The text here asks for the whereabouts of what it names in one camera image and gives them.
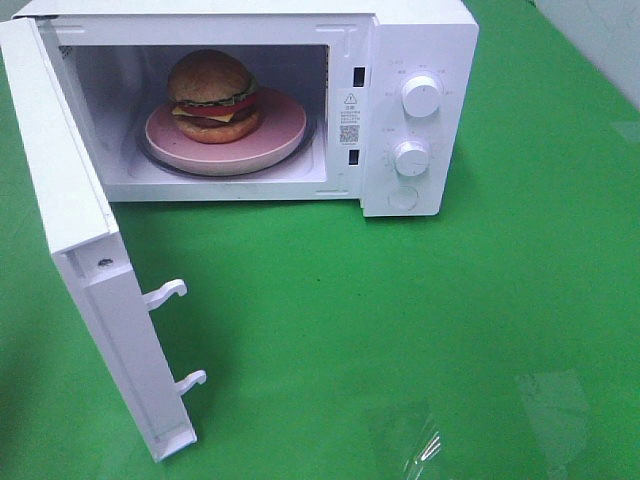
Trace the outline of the burger with sesame-free bun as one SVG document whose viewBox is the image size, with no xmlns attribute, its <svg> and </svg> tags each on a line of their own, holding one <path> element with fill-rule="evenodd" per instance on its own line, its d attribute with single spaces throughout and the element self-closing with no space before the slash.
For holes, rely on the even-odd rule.
<svg viewBox="0 0 640 480">
<path fill-rule="evenodd" d="M 176 127 L 194 141 L 231 143 L 259 123 L 259 84 L 244 64 L 224 52 L 189 53 L 172 68 L 167 88 Z"/>
</svg>

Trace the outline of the round door release button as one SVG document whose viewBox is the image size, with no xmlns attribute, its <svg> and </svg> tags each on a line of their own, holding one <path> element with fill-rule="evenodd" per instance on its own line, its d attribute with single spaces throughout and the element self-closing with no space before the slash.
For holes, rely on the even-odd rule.
<svg viewBox="0 0 640 480">
<path fill-rule="evenodd" d="M 400 186 L 388 195 L 388 203 L 398 210 L 410 211 L 416 207 L 419 193 L 411 186 Z"/>
</svg>

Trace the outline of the white round knob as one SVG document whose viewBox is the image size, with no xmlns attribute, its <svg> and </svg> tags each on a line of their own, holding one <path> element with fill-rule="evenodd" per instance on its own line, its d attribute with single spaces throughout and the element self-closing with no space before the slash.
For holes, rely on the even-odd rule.
<svg viewBox="0 0 640 480">
<path fill-rule="evenodd" d="M 404 141 L 395 147 L 393 163 L 395 170 L 401 176 L 420 176 L 428 170 L 430 165 L 429 145 L 418 141 Z"/>
<path fill-rule="evenodd" d="M 402 85 L 401 101 L 404 111 L 414 118 L 425 118 L 435 113 L 440 106 L 441 97 L 441 82 L 431 74 L 414 75 Z"/>
</svg>

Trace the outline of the lower white round knob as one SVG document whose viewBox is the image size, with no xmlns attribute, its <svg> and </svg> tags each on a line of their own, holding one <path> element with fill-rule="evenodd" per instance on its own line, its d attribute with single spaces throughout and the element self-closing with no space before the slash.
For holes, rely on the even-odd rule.
<svg viewBox="0 0 640 480">
<path fill-rule="evenodd" d="M 418 141 L 404 141 L 395 147 L 393 163 L 395 170 L 401 176 L 420 176 L 428 170 L 430 165 L 429 145 Z"/>
</svg>

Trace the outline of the white microwave door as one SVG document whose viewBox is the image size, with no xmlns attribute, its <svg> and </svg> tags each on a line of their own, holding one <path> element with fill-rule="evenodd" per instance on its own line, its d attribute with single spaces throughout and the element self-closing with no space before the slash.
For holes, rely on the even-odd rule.
<svg viewBox="0 0 640 480">
<path fill-rule="evenodd" d="M 197 436 L 119 227 L 54 70 L 45 22 L 1 25 L 1 50 L 51 257 L 152 457 Z"/>
</svg>

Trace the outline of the upper white round knob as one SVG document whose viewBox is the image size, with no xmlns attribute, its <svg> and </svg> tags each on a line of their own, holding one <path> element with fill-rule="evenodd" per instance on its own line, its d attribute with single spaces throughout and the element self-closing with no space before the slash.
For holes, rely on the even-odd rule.
<svg viewBox="0 0 640 480">
<path fill-rule="evenodd" d="M 441 97 L 441 82 L 431 74 L 414 75 L 402 85 L 401 101 L 404 111 L 414 118 L 425 118 L 435 113 L 440 106 Z"/>
</svg>

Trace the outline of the white microwave oven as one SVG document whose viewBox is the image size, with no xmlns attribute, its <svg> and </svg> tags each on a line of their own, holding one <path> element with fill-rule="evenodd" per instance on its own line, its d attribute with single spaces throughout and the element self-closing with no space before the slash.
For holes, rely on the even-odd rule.
<svg viewBox="0 0 640 480">
<path fill-rule="evenodd" d="M 108 201 L 355 199 L 368 217 L 439 211 L 479 28 L 459 1 L 33 1 L 10 20 L 45 22 L 52 62 Z M 316 129 L 305 151 L 252 175 L 170 169 L 142 145 L 170 68 L 192 50 L 241 60 L 264 88 L 298 100 Z M 405 113 L 410 77 L 434 75 L 438 110 Z M 338 140 L 338 93 L 365 98 L 357 145 Z M 428 170 L 397 173 L 395 147 L 430 148 Z M 388 203 L 400 186 L 419 201 Z"/>
</svg>

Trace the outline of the glass microwave turntable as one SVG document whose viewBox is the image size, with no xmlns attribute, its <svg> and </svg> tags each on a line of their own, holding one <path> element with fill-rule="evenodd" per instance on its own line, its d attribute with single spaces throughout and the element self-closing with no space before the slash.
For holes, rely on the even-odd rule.
<svg viewBox="0 0 640 480">
<path fill-rule="evenodd" d="M 188 138 L 170 120 L 149 119 L 142 145 L 166 167 L 204 177 L 252 175 L 306 150 L 316 129 L 293 123 L 262 121 L 245 137 L 230 143 L 206 144 Z"/>
</svg>

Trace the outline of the white door latch hook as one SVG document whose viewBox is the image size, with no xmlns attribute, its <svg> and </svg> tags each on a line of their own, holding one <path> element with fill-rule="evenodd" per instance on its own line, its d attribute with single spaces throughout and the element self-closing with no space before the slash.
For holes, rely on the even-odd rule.
<svg viewBox="0 0 640 480">
<path fill-rule="evenodd" d="M 194 371 L 182 380 L 175 383 L 175 389 L 179 396 L 189 392 L 195 385 L 202 385 L 207 381 L 207 373 L 205 370 Z"/>
<path fill-rule="evenodd" d="M 162 306 L 173 295 L 182 297 L 187 292 L 187 285 L 182 279 L 173 279 L 165 282 L 159 288 L 143 294 L 142 299 L 147 310 L 153 311 Z"/>
</svg>

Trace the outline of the pink round plate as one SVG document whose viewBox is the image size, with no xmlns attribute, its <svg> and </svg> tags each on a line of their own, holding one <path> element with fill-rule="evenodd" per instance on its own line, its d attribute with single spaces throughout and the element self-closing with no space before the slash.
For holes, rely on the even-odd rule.
<svg viewBox="0 0 640 480">
<path fill-rule="evenodd" d="M 253 173 L 275 165 L 301 143 L 307 127 L 304 108 L 270 88 L 259 94 L 256 128 L 234 142 L 205 144 L 188 138 L 172 119 L 170 107 L 156 108 L 145 125 L 151 154 L 178 170 L 205 176 Z"/>
</svg>

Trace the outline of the lower white door latch hook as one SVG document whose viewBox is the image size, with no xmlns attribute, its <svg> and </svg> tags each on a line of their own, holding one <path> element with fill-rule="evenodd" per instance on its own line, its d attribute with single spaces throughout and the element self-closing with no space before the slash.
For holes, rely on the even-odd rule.
<svg viewBox="0 0 640 480">
<path fill-rule="evenodd" d="M 207 373 L 205 370 L 194 371 L 182 380 L 175 383 L 175 389 L 179 396 L 189 392 L 195 385 L 202 385 L 207 381 Z"/>
</svg>

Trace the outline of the upper white door latch hook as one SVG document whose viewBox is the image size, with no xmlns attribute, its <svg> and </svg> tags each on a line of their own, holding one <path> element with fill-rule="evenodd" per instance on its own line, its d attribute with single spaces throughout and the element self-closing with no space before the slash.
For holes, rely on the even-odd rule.
<svg viewBox="0 0 640 480">
<path fill-rule="evenodd" d="M 182 279 L 173 279 L 165 282 L 159 288 L 143 294 L 142 299 L 147 310 L 153 311 L 162 306 L 173 295 L 182 297 L 187 292 L 187 285 Z"/>
</svg>

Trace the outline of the white warning label sticker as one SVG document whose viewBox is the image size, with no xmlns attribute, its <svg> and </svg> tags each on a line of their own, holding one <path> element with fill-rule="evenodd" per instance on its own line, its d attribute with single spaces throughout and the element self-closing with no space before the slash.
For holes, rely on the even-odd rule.
<svg viewBox="0 0 640 480">
<path fill-rule="evenodd" d="M 360 143 L 365 106 L 363 94 L 355 88 L 339 90 L 338 140 L 340 144 L 357 145 Z"/>
</svg>

